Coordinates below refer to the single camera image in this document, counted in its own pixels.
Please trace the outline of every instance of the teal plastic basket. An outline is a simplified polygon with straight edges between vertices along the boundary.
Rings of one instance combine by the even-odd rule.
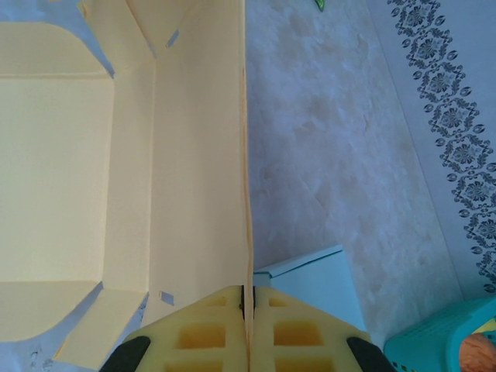
[[[463,340],[495,316],[496,297],[452,305],[389,339],[384,354],[398,371],[460,372]]]

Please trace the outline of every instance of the floral pattern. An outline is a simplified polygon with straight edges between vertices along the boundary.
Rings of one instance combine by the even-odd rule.
[[[453,200],[459,203],[459,216],[466,221],[467,247],[480,257],[474,269],[488,282],[484,290],[496,293],[496,163],[489,162],[494,150],[482,137],[484,124],[476,102],[469,102],[470,87],[464,87],[463,66],[456,65],[458,52],[443,24],[439,1],[387,0],[393,8],[401,45],[408,49],[408,66],[415,68],[418,93],[425,100],[424,111],[433,145],[440,148],[443,166],[449,169],[446,180],[453,185]]]

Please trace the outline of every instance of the cardboard box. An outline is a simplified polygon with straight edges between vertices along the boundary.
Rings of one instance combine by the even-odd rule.
[[[0,342],[102,282],[56,357],[98,369],[148,294],[145,324],[250,286],[244,1],[62,3],[105,58],[38,12],[0,22]]]
[[[253,285],[277,289],[362,331],[366,330],[341,246],[256,270]]]

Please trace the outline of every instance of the beige carpet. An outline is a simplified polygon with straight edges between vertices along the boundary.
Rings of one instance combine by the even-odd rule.
[[[364,0],[248,0],[255,265],[342,243],[382,344],[461,299]]]

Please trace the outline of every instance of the green object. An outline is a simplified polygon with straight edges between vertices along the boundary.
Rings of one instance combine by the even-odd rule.
[[[324,6],[326,6],[326,0],[315,0],[321,12],[324,11]]]

